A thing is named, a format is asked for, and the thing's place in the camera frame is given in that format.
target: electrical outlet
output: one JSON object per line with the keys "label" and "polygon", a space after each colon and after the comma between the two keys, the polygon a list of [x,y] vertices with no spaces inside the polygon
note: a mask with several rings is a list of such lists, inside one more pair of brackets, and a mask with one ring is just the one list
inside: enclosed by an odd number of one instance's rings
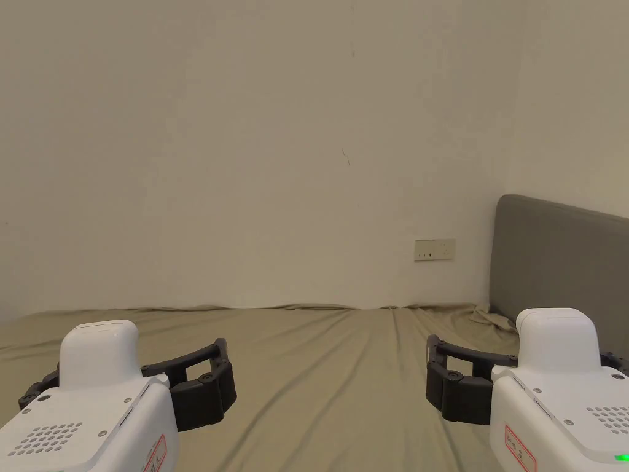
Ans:
{"label": "electrical outlet", "polygon": [[454,259],[457,250],[455,239],[423,239],[415,241],[415,261]]}

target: white wall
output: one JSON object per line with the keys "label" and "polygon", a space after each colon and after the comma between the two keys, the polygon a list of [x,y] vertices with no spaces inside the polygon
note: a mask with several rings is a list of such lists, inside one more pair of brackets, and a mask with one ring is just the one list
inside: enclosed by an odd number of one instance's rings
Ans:
{"label": "white wall", "polygon": [[[0,317],[487,296],[519,0],[10,2]],[[457,260],[415,264],[414,239]]]}
{"label": "white wall", "polygon": [[530,0],[508,189],[629,216],[629,2]]}

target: sticker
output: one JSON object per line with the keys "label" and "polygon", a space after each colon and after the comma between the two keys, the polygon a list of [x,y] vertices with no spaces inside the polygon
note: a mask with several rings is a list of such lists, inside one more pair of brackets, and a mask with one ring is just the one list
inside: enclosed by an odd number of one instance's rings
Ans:
{"label": "sticker", "polygon": [[153,445],[153,448],[149,453],[150,458],[147,461],[146,467],[144,467],[144,472],[158,472],[164,463],[164,458],[166,457],[167,452],[168,448],[166,447],[166,438],[162,434],[162,437],[156,444]]}
{"label": "sticker", "polygon": [[507,425],[504,426],[504,443],[526,472],[537,472],[535,457]]}

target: bed sheet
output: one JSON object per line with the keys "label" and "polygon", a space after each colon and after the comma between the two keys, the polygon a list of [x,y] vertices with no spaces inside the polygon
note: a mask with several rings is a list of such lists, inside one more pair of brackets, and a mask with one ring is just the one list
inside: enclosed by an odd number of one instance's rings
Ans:
{"label": "bed sheet", "polygon": [[[425,400],[426,337],[517,354],[508,321],[468,304],[356,310],[285,306],[228,310],[47,312],[0,325],[0,424],[55,369],[81,323],[129,319],[138,361],[159,362],[224,337],[238,400],[217,425],[180,433],[177,472],[500,470],[488,428],[451,424]],[[469,365],[451,368],[469,373]],[[207,371],[191,369],[190,377]]]}

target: upholstered headboard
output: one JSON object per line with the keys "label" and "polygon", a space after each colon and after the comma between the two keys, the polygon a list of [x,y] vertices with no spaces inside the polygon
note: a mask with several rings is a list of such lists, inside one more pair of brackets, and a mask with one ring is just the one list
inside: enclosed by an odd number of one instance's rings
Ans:
{"label": "upholstered headboard", "polygon": [[526,308],[576,308],[596,325],[601,349],[629,357],[629,219],[503,196],[489,299],[514,321]]}

